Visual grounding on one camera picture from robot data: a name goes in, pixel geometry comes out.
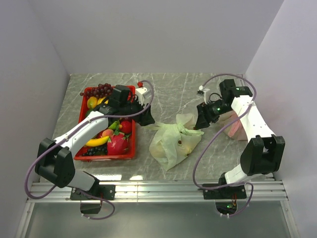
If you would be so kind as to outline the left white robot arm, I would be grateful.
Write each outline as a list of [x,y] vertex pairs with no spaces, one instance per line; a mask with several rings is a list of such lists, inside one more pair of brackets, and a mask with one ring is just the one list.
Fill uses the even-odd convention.
[[62,136],[44,139],[33,165],[35,173],[59,188],[73,187],[88,199],[100,195],[100,181],[93,175],[76,170],[73,157],[95,135],[109,126],[110,119],[131,118],[140,126],[155,123],[151,115],[153,86],[139,87],[134,93],[116,85],[112,94],[97,105],[90,114]]

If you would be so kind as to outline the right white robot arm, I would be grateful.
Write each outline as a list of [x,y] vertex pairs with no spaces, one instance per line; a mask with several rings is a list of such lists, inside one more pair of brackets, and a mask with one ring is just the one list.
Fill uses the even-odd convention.
[[235,193],[235,185],[253,177],[276,172],[280,168],[285,140],[268,127],[256,104],[254,87],[237,86],[234,79],[225,79],[219,84],[220,97],[210,99],[212,93],[204,85],[198,89],[204,102],[197,105],[198,119],[195,129],[203,129],[219,120],[227,112],[234,112],[237,118],[229,125],[241,125],[248,141],[240,156],[240,163],[225,172],[219,179],[220,196],[229,198]]

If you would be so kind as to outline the green avocado print plastic bag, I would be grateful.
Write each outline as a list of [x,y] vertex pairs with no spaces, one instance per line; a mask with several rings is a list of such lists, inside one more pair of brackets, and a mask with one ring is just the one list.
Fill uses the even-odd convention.
[[201,141],[204,133],[194,129],[195,123],[193,114],[177,114],[174,124],[156,122],[146,126],[156,132],[149,152],[165,171],[185,160]]

